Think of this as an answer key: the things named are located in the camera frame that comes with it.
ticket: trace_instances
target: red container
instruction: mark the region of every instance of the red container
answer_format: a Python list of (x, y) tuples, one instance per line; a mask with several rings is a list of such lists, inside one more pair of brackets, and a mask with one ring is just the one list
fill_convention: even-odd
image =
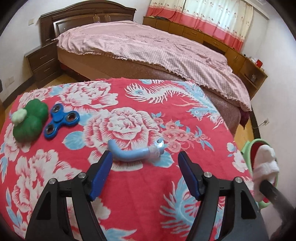
[(257, 65), (259, 68), (261, 68), (262, 64), (263, 64), (263, 63), (262, 63), (260, 60), (257, 60), (256, 65)]

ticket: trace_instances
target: drawer handle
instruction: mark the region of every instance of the drawer handle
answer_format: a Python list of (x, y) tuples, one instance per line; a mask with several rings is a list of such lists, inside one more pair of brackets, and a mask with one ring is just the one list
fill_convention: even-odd
[(47, 56), (47, 54), (46, 55), (44, 55), (44, 56), (42, 56), (40, 59), (42, 59), (42, 58), (44, 58), (44, 57), (46, 57)]

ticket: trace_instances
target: white wall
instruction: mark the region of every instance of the white wall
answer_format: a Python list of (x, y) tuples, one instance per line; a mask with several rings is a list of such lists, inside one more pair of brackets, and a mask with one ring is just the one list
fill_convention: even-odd
[[(296, 205), (296, 41), (287, 25), (276, 13), (269, 21), (266, 37), (257, 56), (268, 78), (252, 99), (260, 134), (274, 149), (280, 167), (278, 189)], [(262, 210), (269, 234), (281, 221), (270, 205)]]
[(254, 9), (253, 19), (243, 44), (241, 53), (247, 57), (254, 57), (265, 38), (268, 19), (257, 9)]
[[(41, 43), (38, 18), (44, 14), (61, 9), (83, 0), (28, 0), (13, 16), (0, 37), (0, 79), (3, 91), (0, 99), (4, 101), (18, 86), (25, 82), (32, 73), (24, 54)], [(134, 20), (142, 23), (150, 0), (113, 0), (126, 7), (136, 8)], [(29, 19), (35, 19), (28, 26)], [(15, 81), (6, 89), (4, 82), (10, 77)]]

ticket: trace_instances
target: fidget spinner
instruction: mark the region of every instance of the fidget spinner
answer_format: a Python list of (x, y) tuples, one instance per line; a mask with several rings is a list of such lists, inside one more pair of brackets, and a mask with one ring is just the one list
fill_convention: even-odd
[(45, 127), (44, 137), (52, 139), (57, 135), (58, 130), (62, 126), (74, 126), (79, 122), (79, 114), (77, 111), (64, 112), (61, 104), (55, 104), (50, 110), (52, 121)]

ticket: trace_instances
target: curtain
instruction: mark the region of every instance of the curtain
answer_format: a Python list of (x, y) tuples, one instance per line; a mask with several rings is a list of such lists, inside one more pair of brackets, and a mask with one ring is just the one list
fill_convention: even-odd
[(147, 16), (161, 16), (199, 29), (237, 51), (253, 18), (253, 7), (242, 0), (152, 0), (151, 4)]
[(146, 16), (164, 17), (178, 23), (186, 0), (152, 0)]

